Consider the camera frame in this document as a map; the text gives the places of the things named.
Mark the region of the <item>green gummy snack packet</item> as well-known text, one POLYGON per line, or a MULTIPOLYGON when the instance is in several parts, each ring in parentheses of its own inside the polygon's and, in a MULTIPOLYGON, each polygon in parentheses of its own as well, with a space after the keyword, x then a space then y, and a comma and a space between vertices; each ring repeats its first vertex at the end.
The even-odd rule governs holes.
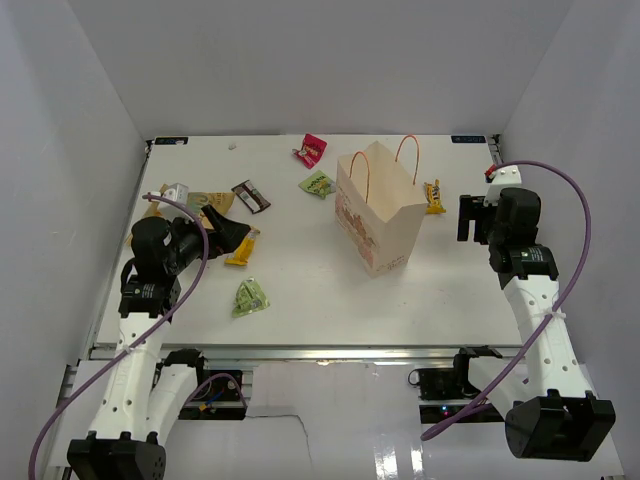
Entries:
POLYGON ((328 195, 336 192, 335 182, 320 170, 303 180, 299 187, 306 193, 321 199, 325 199, 328 195))

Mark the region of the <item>black base electronics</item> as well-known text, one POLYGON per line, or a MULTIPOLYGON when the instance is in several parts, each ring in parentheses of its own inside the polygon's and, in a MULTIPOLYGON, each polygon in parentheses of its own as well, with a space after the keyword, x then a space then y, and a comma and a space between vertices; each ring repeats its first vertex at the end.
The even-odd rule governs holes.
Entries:
POLYGON ((222 421, 243 420, 246 408, 240 399, 240 390, 227 377, 216 378, 201 388, 196 396, 182 408, 180 420, 222 421))
POLYGON ((423 425, 453 417, 480 393, 470 384, 460 383, 453 368, 413 369, 407 381, 418 393, 423 425))

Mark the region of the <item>right blue table label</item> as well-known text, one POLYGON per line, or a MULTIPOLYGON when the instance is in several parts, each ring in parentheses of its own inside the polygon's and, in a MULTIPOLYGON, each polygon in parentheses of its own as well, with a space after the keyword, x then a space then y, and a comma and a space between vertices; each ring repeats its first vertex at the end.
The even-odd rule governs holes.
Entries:
POLYGON ((486 138, 482 135, 452 135, 454 144, 485 144, 486 138))

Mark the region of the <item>red snack packet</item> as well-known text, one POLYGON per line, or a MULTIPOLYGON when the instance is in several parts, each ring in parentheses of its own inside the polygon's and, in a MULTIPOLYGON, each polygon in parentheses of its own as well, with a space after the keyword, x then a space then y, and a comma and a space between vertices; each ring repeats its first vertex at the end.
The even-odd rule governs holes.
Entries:
POLYGON ((307 169, 312 169, 322 158, 326 147, 326 141, 307 133, 302 140, 301 146, 298 149, 293 149, 292 154, 300 160, 307 169))

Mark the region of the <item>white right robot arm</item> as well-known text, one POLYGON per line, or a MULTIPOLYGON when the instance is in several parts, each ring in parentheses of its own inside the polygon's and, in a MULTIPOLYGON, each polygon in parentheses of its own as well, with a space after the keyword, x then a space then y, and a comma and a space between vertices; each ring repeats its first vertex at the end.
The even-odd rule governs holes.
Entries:
POLYGON ((590 461, 616 415, 596 397, 578 365, 560 298, 551 250, 538 243, 539 196, 508 187, 497 200, 463 195, 457 238, 489 251, 489 264, 514 314, 525 349, 526 374, 497 377, 505 363, 497 354, 471 354, 451 374, 453 390, 472 399, 487 390, 488 402, 505 422, 505 437, 517 458, 590 461))

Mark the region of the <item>left blue table label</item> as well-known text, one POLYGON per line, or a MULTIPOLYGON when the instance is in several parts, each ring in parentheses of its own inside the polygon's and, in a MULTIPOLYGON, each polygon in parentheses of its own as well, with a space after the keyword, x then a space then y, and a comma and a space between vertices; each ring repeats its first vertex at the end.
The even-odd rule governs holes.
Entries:
POLYGON ((153 141, 155 146, 182 146, 189 141, 188 137, 156 137, 153 141))

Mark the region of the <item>yellow M&M's candy pack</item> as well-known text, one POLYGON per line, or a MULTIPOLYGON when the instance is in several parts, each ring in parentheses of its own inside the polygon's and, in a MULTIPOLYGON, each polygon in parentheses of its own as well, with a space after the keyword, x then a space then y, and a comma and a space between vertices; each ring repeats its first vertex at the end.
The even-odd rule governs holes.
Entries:
POLYGON ((428 215, 440 215, 446 212, 442 205, 440 181, 435 179, 432 183, 426 182, 425 195, 427 199, 426 213, 428 215))

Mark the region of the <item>brown chocolate bar wrapper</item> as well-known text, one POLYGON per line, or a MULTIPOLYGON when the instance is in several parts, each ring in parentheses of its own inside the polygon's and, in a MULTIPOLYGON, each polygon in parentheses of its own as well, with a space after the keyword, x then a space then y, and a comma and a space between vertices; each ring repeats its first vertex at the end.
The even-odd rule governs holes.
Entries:
POLYGON ((234 186, 232 192, 244 203, 252 214, 263 212, 271 206, 271 203, 250 180, 245 180, 234 186))

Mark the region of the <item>right black base electronics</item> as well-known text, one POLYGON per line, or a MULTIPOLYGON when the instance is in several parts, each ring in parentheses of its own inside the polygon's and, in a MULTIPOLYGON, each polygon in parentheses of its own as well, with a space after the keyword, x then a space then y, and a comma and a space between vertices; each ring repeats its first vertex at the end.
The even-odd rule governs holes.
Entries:
POLYGON ((460 383, 453 368, 413 369, 407 381, 418 393, 423 425, 453 417, 480 393, 470 384, 460 383))

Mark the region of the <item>blue table label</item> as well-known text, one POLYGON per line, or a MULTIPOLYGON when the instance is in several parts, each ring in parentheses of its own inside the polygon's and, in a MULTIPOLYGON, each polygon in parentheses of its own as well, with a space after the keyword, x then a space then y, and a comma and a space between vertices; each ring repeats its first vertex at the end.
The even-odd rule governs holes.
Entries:
POLYGON ((454 144, 485 144, 486 138, 482 135, 452 135, 454 144))
POLYGON ((189 141, 188 137, 156 137, 153 141, 155 146, 182 146, 189 141))

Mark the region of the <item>light green snack packet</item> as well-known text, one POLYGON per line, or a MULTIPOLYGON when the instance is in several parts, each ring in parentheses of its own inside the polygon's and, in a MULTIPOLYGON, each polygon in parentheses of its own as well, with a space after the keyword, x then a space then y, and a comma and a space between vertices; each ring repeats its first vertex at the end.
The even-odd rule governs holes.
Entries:
POLYGON ((243 280, 235 295, 232 310, 233 318, 240 318, 262 311, 270 306, 270 301, 255 278, 243 280))

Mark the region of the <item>yellow snack bar wrapper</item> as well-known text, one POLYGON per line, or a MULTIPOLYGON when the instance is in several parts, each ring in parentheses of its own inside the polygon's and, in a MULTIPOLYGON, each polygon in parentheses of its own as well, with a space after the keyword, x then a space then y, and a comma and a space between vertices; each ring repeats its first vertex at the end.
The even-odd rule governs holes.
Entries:
POLYGON ((240 243, 240 246, 225 258, 224 264, 234 267, 246 267, 249 263, 251 254, 254 251, 256 240, 260 234, 261 231, 258 228, 251 227, 249 233, 240 243))

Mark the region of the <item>aluminium table front rail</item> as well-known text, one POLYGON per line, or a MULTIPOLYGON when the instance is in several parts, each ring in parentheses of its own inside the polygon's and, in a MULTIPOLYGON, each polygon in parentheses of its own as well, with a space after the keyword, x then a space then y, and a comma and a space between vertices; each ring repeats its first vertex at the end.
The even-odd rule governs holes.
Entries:
POLYGON ((159 357, 181 349, 199 350, 213 363, 227 362, 400 362, 446 361, 462 346, 282 346, 282 345, 164 345, 159 357))

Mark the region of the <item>left black base electronics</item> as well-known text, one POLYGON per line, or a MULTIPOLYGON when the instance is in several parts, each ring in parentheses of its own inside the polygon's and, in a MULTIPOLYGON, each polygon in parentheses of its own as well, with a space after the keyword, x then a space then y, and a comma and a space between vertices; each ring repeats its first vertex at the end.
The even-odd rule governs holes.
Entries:
POLYGON ((222 421, 243 420, 246 408, 240 399, 240 390, 227 377, 216 378, 201 388, 196 396, 182 408, 180 420, 222 421))

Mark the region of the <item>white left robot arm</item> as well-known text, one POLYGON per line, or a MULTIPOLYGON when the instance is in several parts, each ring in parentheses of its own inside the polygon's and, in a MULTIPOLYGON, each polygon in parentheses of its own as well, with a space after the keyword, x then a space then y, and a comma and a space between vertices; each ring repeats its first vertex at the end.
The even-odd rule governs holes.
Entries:
POLYGON ((161 355, 177 309, 186 300, 180 274, 234 252, 250 231, 212 206, 211 226, 185 211, 173 220, 147 217, 131 228, 132 258, 121 274, 119 341, 102 369, 109 379, 83 439, 70 442, 67 460, 80 479, 161 479, 166 439, 184 404, 205 396, 211 374, 197 349, 161 355))

